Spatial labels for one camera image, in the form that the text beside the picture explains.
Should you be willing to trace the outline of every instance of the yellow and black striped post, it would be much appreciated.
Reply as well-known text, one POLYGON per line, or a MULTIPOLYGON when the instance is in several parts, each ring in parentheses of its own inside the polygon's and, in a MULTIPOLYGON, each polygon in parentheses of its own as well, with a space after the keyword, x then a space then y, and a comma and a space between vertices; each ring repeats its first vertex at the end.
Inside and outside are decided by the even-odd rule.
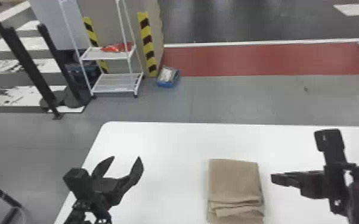
MULTIPOLYGON (((98 47, 99 44, 97 42, 97 36, 96 36, 96 33, 94 32, 91 18, 83 17, 82 20, 85 25, 86 32, 88 33, 88 37, 89 37, 89 40, 91 41, 92 46, 98 47)), ((105 61, 99 60, 99 61, 97 61, 97 64, 100 66, 103 73, 106 74, 109 72, 109 67, 107 66, 107 63, 105 61)))
POLYGON ((143 52, 146 57, 146 66, 149 70, 149 76, 157 76, 157 61, 154 56, 153 41, 151 38, 151 27, 149 23, 149 14, 147 12, 138 13, 138 21, 141 27, 141 39, 143 42, 143 52))

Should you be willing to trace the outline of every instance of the white table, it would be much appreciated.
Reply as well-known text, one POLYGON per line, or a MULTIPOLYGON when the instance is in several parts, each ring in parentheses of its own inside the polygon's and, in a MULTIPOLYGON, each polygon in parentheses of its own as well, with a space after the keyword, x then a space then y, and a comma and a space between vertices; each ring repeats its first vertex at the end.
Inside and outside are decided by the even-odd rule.
MULTIPOLYGON (((325 128, 330 127, 110 122, 101 128, 83 167, 91 172, 115 155, 106 176, 121 177, 137 156, 142 158, 145 172, 138 185, 110 210, 115 224, 207 223, 210 158, 259 163, 265 224, 344 224, 327 200, 310 200, 296 188, 270 181, 272 173, 322 169, 324 158, 313 133, 325 128)), ((338 128, 348 160, 359 164, 359 127, 338 128)), ((74 202, 70 193, 55 224, 64 223, 74 202)))

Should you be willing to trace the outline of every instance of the blue basket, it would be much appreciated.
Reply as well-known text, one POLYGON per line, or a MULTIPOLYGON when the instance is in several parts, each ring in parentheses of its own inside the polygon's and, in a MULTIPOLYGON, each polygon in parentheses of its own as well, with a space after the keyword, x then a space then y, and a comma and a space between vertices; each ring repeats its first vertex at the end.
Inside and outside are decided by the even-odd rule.
POLYGON ((172 88, 177 84, 179 78, 180 78, 180 71, 177 70, 177 72, 174 75, 174 78, 172 79, 172 82, 163 82, 163 81, 159 81, 159 79, 157 79, 156 83, 160 87, 172 88))

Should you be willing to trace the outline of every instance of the red painted floor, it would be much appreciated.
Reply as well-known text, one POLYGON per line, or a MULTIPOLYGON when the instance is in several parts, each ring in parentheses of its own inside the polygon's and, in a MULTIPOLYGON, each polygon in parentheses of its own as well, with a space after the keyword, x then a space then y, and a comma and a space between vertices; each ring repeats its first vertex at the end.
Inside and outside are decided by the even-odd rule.
POLYGON ((162 64, 182 76, 359 74, 356 43, 166 48, 162 64))

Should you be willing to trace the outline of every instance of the folded towel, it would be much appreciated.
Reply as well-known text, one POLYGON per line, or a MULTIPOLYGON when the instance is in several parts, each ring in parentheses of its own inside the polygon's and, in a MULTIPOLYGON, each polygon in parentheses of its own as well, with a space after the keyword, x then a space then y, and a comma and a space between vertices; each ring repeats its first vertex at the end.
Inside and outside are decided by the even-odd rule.
POLYGON ((208 199, 210 223, 263 223, 264 202, 258 165, 236 160, 210 160, 208 199))
POLYGON ((242 216, 226 216, 226 217, 217 217, 216 214, 209 212, 208 213, 208 222, 214 224, 263 224, 263 218, 254 217, 253 215, 248 216, 248 214, 242 216))
POLYGON ((257 163, 213 159, 209 163, 209 201, 248 203, 262 200, 257 163))

